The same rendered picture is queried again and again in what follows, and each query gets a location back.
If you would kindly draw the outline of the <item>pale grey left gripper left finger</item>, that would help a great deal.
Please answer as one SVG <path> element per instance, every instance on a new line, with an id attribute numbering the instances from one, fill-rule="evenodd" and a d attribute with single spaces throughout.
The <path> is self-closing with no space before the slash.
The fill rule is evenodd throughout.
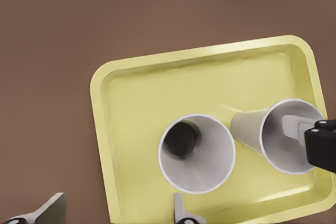
<path id="1" fill-rule="evenodd" d="M 56 193 L 36 211 L 12 217 L 2 224 L 63 224 L 66 219 L 66 194 Z"/>

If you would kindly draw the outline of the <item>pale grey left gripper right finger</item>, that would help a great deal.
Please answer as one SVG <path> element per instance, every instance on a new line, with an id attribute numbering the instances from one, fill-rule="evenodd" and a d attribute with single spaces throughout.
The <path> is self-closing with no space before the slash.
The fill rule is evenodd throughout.
<path id="1" fill-rule="evenodd" d="M 174 223 L 175 224 L 207 224 L 204 217 L 188 212 L 184 208 L 181 193 L 174 193 Z"/>

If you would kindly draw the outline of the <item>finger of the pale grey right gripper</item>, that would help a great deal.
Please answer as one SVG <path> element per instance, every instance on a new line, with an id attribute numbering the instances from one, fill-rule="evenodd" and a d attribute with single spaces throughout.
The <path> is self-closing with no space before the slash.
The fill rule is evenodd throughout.
<path id="1" fill-rule="evenodd" d="M 281 122 L 285 136 L 304 142 L 305 131 L 314 127 L 315 120 L 296 115 L 285 115 Z"/>

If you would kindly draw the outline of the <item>white IKEA cup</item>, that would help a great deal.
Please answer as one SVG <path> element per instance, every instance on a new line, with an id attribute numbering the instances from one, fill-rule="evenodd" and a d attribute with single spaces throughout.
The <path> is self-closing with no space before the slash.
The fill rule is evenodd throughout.
<path id="1" fill-rule="evenodd" d="M 260 154 L 270 166 L 289 175 L 301 175 L 314 170 L 307 160 L 306 144 L 284 135 L 281 119 L 296 115 L 316 121 L 323 114 L 313 104 L 302 99 L 284 99 L 274 105 L 237 113 L 230 123 L 235 140 Z"/>
<path id="2" fill-rule="evenodd" d="M 207 114 L 187 114 L 163 131 L 158 164 L 164 178 L 177 190 L 205 194 L 231 175 L 236 147 L 229 129 Z"/>

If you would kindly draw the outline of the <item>yellow rectangular tray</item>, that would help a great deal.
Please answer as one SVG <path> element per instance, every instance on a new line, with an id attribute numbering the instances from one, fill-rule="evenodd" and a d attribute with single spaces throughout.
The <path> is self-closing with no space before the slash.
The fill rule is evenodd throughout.
<path id="1" fill-rule="evenodd" d="M 320 168 L 289 175 L 234 139 L 239 112 L 302 99 L 327 117 L 316 61 L 296 36 L 167 52 L 104 64 L 92 77 L 91 104 L 108 203 L 116 224 L 174 222 L 174 193 L 209 224 L 277 223 L 336 204 L 336 175 Z M 236 160 L 227 181 L 205 194 L 177 190 L 158 164 L 165 128 L 207 114 L 230 131 Z"/>

